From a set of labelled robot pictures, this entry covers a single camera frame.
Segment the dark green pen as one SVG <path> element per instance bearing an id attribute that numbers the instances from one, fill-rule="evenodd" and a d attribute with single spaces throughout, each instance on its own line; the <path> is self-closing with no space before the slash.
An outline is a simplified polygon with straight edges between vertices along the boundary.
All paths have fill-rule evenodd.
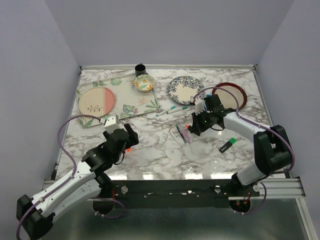
<path id="1" fill-rule="evenodd" d="M 179 132 L 179 135 L 181 136 L 183 142 L 184 142 L 185 144 L 187 144 L 187 141 L 186 141 L 186 139 L 185 139 L 185 137 L 184 137 L 184 135 L 183 135 L 180 127 L 179 127 L 177 124 L 175 125 L 175 127 L 177 128 L 177 130 L 178 130 L 178 132 Z"/>

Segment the purple translucent highlighter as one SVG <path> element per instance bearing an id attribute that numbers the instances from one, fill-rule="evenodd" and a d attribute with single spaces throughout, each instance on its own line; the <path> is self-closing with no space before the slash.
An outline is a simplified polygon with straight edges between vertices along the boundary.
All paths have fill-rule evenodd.
<path id="1" fill-rule="evenodd" d="M 184 129 L 184 128 L 182 128 L 180 131 L 181 131 L 181 133 L 182 133 L 183 138 L 185 139 L 185 141 L 186 141 L 187 143 L 190 143 L 190 137 L 189 137 L 189 135 L 188 135 L 188 131 L 187 131 L 186 129 Z"/>

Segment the green black highlighter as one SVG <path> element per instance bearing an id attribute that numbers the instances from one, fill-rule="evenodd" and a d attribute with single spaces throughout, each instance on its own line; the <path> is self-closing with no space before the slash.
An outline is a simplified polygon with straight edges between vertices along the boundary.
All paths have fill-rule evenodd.
<path id="1" fill-rule="evenodd" d="M 237 140 L 235 138 L 229 139 L 220 149 L 220 153 L 226 152 L 230 147 L 232 147 Z"/>

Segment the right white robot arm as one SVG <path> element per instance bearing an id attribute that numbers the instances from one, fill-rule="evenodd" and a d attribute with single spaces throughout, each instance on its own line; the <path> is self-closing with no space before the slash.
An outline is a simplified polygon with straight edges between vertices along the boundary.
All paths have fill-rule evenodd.
<path id="1" fill-rule="evenodd" d="M 218 125 L 253 143 L 254 162 L 235 173 L 228 183 L 234 195 L 241 196 L 247 192 L 249 185 L 269 175 L 281 174 L 285 167 L 292 167 L 295 156 L 282 126 L 259 124 L 240 115 L 236 109 L 224 108 L 216 94 L 204 99 L 192 97 L 190 102 L 194 105 L 192 125 L 188 127 L 190 133 L 200 136 L 212 126 Z"/>

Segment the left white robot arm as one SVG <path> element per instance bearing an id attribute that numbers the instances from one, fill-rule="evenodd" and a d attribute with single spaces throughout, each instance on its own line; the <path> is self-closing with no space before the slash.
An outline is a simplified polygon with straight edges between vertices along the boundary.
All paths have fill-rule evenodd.
<path id="1" fill-rule="evenodd" d="M 17 200 L 17 239 L 24 229 L 30 239 L 38 240 L 68 208 L 91 198 L 111 196 L 113 183 L 105 171 L 123 160 L 125 151 L 138 145 L 139 139 L 128 123 L 120 127 L 106 122 L 104 127 L 105 142 L 88 150 L 69 173 L 32 197 L 24 194 Z"/>

